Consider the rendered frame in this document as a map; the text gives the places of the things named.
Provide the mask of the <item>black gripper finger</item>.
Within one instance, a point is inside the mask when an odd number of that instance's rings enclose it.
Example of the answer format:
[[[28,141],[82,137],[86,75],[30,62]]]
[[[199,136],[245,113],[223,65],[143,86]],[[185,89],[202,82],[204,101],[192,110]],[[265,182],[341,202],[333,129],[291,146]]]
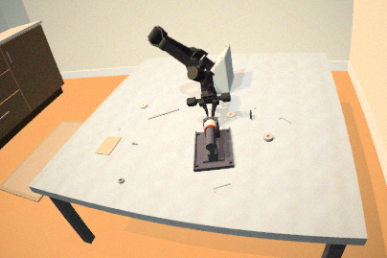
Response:
[[[219,101],[212,102],[212,117],[215,117],[216,106],[219,105]]]
[[[208,108],[207,108],[206,103],[199,103],[199,106],[204,108],[204,110],[207,114],[207,117],[209,117],[209,112],[208,112]]]

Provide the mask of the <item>tan flat rectangular board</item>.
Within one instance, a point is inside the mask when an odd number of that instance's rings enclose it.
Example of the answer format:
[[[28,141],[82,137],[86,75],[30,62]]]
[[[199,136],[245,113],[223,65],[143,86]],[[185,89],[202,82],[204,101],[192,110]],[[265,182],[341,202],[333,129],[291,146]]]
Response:
[[[110,153],[115,149],[115,147],[117,146],[117,143],[121,140],[121,138],[122,137],[107,136],[104,142],[95,151],[95,154],[110,155]]]

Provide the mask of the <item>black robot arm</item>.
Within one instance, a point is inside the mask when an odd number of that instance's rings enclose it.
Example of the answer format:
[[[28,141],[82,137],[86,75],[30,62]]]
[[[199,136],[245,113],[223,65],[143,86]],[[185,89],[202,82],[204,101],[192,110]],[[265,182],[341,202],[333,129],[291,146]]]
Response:
[[[187,76],[190,80],[200,82],[200,84],[214,82],[213,75],[215,73],[211,69],[216,65],[216,61],[212,62],[208,59],[206,51],[182,45],[168,36],[167,32],[160,26],[152,29],[148,35],[148,42],[152,46],[168,52],[173,58],[186,65],[188,70]],[[202,59],[203,56],[204,58]]]

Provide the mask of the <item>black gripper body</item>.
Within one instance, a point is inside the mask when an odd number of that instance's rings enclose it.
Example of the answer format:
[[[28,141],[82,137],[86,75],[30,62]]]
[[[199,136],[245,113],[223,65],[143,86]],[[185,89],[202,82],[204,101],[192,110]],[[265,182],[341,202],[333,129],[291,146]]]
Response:
[[[213,82],[204,82],[200,85],[201,87],[201,96],[202,99],[197,99],[196,97],[187,98],[188,106],[196,106],[199,103],[220,101],[222,102],[231,102],[231,93],[221,93],[221,96],[215,95],[215,88]],[[212,99],[212,100],[211,100]]]

